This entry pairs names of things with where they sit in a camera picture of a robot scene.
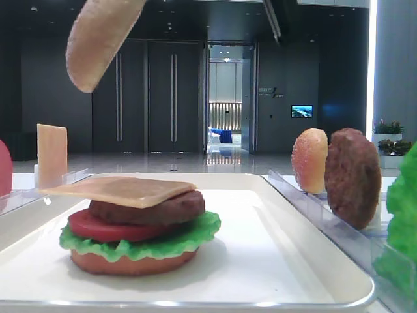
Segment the sesame top bun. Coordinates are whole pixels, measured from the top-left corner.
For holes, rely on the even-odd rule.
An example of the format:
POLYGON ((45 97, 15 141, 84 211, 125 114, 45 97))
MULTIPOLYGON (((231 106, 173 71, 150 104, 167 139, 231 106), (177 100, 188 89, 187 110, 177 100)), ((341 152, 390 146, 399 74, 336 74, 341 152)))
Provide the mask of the sesame top bun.
POLYGON ((144 6, 138 0, 85 2, 66 48, 66 69, 80 91, 94 91, 144 6))

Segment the sesame bun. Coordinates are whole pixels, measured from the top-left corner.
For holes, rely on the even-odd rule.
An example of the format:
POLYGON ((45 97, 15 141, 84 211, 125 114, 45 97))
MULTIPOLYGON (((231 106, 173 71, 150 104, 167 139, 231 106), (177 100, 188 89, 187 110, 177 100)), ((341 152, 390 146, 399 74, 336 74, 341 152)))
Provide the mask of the sesame bun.
POLYGON ((324 173, 328 156, 328 138, 318 128, 301 133, 293 145, 291 164, 299 187, 310 194, 324 190, 324 173))
POLYGON ((80 91, 94 91, 144 6, 138 0, 85 2, 66 48, 66 69, 80 91))

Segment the green lettuce leaf on burger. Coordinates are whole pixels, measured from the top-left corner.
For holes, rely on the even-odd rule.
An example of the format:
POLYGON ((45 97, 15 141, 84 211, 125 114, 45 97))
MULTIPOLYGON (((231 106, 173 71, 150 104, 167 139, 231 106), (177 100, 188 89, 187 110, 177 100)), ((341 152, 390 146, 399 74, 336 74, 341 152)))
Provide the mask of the green lettuce leaf on burger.
POLYGON ((221 223, 219 214, 206 211, 167 235, 141 242, 120 240, 114 243, 99 243, 94 239, 82 238, 75 235, 70 226, 66 225, 61 229, 59 245, 65 250, 75 250, 81 255, 91 253, 101 256, 111 263, 123 256, 132 261, 144 258, 162 260, 180 256, 184 252, 196 251, 203 243, 214 239, 221 223))

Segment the flat cheese slice on burger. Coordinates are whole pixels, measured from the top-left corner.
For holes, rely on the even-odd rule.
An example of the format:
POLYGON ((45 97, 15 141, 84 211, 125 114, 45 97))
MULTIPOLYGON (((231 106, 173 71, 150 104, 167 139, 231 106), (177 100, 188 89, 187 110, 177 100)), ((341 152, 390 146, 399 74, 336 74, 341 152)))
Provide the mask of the flat cheese slice on burger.
POLYGON ((195 189, 194 184, 182 181, 113 176, 84 179, 69 185, 40 189, 39 192, 144 209, 195 189))

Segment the tomato slice on burger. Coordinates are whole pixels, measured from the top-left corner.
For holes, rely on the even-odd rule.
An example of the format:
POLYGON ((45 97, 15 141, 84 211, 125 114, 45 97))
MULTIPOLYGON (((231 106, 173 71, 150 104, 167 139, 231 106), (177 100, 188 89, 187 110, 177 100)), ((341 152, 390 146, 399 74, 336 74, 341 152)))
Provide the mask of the tomato slice on burger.
POLYGON ((90 214, 88 209, 73 213, 68 217, 68 224, 73 234, 101 243, 127 240, 145 241, 174 231, 180 225, 133 225, 112 224, 90 214))

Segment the upright brown meat patty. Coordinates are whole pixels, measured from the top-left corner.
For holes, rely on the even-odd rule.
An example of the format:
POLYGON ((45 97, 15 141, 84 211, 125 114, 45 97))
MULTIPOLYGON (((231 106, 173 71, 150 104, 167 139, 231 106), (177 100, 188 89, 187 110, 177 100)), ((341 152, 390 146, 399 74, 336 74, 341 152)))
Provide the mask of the upright brown meat patty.
POLYGON ((361 131, 343 128, 332 134, 324 184, 336 216, 358 230, 364 229, 375 215, 381 180, 378 151, 361 131))

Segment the upright cheese slice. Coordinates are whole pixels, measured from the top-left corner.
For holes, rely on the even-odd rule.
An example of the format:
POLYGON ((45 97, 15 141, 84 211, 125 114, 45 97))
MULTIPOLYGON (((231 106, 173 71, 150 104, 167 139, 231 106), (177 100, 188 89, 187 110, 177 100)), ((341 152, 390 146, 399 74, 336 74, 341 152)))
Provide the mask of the upright cheese slice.
POLYGON ((62 184, 68 173, 67 129, 37 124, 38 188, 45 189, 62 184))

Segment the upright red tomato slice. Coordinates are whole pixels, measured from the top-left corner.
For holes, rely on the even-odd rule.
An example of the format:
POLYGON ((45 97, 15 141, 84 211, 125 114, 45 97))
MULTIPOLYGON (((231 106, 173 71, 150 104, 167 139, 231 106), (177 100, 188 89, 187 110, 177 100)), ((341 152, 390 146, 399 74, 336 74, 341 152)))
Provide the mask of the upright red tomato slice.
POLYGON ((13 165, 10 152, 0 140, 0 196, 10 194, 12 190, 13 165))

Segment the upright green lettuce leaf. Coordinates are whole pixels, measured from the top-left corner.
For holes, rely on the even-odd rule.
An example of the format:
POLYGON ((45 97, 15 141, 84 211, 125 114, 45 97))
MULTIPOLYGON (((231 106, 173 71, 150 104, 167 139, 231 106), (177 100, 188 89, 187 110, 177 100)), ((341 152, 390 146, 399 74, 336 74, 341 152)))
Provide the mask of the upright green lettuce leaf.
POLYGON ((387 210, 390 246, 375 260, 374 268, 411 299, 416 299, 416 146, 400 165, 400 175, 388 187, 387 210))

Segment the blue sofa in hallway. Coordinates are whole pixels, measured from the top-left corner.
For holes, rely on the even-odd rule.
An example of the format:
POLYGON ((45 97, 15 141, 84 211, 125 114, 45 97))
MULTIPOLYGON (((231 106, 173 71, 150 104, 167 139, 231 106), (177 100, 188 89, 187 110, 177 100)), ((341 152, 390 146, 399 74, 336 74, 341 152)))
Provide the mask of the blue sofa in hallway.
POLYGON ((211 128, 211 131, 213 134, 217 134, 220 137, 221 143, 232 143, 232 131, 231 130, 225 130, 220 128, 211 128))

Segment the white rectangular metal tray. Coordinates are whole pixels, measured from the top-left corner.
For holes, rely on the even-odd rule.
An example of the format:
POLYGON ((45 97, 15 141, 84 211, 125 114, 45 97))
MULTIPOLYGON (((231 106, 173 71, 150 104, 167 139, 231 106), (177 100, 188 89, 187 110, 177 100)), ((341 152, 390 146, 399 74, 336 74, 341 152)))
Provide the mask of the white rectangular metal tray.
POLYGON ((144 277, 81 271, 58 244, 87 200, 50 196, 1 217, 2 312, 365 312, 375 284, 265 178, 154 173, 189 181, 222 226, 184 267, 144 277))

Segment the right clear plastic rack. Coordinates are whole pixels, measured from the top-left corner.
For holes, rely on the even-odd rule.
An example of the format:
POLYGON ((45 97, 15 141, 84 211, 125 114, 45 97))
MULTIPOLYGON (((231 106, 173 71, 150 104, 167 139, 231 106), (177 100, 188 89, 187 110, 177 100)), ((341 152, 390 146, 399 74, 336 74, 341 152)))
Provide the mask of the right clear plastic rack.
POLYGON ((388 222, 381 219, 384 206, 373 221, 356 230, 334 215, 325 193, 307 194, 291 176, 269 171, 264 178, 316 228, 374 279, 379 301, 391 312, 416 312, 416 264, 387 243, 388 222))

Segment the clear plastic rack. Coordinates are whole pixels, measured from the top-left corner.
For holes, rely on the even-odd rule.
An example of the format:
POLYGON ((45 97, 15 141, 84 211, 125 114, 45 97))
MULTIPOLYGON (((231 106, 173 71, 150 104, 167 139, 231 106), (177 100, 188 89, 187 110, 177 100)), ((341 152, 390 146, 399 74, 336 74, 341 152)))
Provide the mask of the clear plastic rack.
POLYGON ((373 221, 356 230, 334 215, 325 193, 307 194, 291 176, 269 171, 264 178, 316 228, 374 279, 379 301, 391 312, 416 312, 416 264, 387 243, 388 222, 381 219, 384 206, 373 221))
MULTIPOLYGON (((59 185, 68 185, 88 178, 91 174, 89 168, 79 171, 70 171, 64 174, 59 185)), ((14 189, 10 194, 1 196, 1 215, 16 210, 28 203, 43 200, 46 205, 51 204, 49 196, 38 192, 38 165, 34 166, 34 173, 13 173, 12 186, 14 189)))

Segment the left clear plastic rack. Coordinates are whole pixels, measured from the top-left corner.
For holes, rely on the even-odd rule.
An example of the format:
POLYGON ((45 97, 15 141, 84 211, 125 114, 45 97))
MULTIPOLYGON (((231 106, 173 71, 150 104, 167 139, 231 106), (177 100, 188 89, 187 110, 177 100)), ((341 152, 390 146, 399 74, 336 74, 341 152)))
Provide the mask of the left clear plastic rack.
MULTIPOLYGON (((88 178, 91 174, 89 168, 79 171, 70 171, 64 174, 59 185, 68 185, 88 178)), ((34 166, 34 173, 13 173, 12 186, 14 189, 10 194, 1 196, 1 215, 16 210, 28 203, 43 200, 46 205, 51 204, 49 196, 38 192, 38 165, 34 166)))

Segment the wall display screen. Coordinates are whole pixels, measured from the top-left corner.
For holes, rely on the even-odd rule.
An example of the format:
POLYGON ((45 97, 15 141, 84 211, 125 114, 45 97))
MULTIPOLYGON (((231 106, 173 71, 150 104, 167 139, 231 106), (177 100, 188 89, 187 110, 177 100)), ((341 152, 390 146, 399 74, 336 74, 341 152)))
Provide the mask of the wall display screen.
POLYGON ((292 105, 291 117, 292 118, 312 118, 313 106, 311 105, 292 105))

